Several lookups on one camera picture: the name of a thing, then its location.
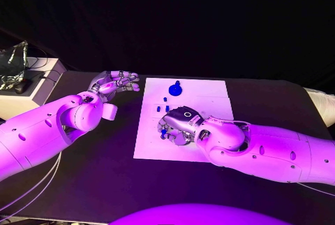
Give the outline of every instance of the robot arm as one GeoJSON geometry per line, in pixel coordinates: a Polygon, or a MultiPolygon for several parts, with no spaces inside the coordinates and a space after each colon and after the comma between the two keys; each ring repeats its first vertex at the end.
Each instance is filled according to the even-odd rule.
{"type": "Polygon", "coordinates": [[[207,161],[278,182],[335,185],[335,142],[282,128],[220,120],[186,106],[170,110],[158,125],[161,139],[196,143],[207,161]]]}
{"type": "Polygon", "coordinates": [[[0,125],[0,181],[49,160],[90,131],[113,120],[115,92],[138,91],[137,74],[103,71],[87,90],[17,115],[0,125]]]}

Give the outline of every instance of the crumpled foil bag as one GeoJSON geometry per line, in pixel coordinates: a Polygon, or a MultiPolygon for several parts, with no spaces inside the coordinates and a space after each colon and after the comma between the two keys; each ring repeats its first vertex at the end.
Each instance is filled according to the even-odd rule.
{"type": "Polygon", "coordinates": [[[8,90],[23,80],[27,42],[0,50],[0,90],[8,90]]]}

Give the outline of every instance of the paper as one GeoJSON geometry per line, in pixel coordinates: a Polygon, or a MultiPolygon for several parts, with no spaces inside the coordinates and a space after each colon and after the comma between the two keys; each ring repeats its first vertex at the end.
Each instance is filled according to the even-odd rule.
{"type": "Polygon", "coordinates": [[[157,123],[165,114],[165,106],[170,110],[178,106],[187,106],[203,118],[212,115],[216,118],[233,120],[225,82],[178,79],[183,91],[178,96],[171,96],[167,89],[177,79],[147,78],[145,80],[134,158],[207,162],[194,143],[176,146],[167,139],[160,138],[157,123]]]}

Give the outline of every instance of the dark table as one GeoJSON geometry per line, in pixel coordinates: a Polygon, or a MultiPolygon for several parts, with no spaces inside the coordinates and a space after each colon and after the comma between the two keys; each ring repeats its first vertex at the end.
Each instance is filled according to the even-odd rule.
{"type": "MultiPolygon", "coordinates": [[[[85,91],[95,75],[63,73],[47,102],[85,91]]],[[[333,197],[294,183],[264,180],[209,163],[132,159],[147,77],[165,76],[139,76],[141,91],[116,94],[111,101],[118,107],[115,120],[100,120],[98,127],[63,150],[54,179],[18,216],[108,223],[158,205],[209,203],[248,209],[293,224],[335,223],[333,197]]],[[[226,81],[235,120],[330,139],[298,85],[285,81],[206,79],[226,81]]],[[[0,182],[0,206],[34,185],[54,160],[0,182]]],[[[308,185],[335,193],[332,186],[308,185]]],[[[40,187],[1,213],[12,213],[38,190],[40,187]]]]}

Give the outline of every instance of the blue object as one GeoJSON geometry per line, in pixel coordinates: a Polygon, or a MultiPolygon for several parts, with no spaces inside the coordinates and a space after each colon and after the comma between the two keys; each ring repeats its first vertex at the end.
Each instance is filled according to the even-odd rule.
{"type": "Polygon", "coordinates": [[[164,134],[165,134],[165,129],[161,130],[161,135],[160,135],[160,138],[161,138],[161,139],[165,139],[165,138],[164,138],[164,134]]]}
{"type": "Polygon", "coordinates": [[[180,82],[176,81],[176,84],[168,87],[168,93],[171,96],[178,96],[181,91],[180,82]]]}

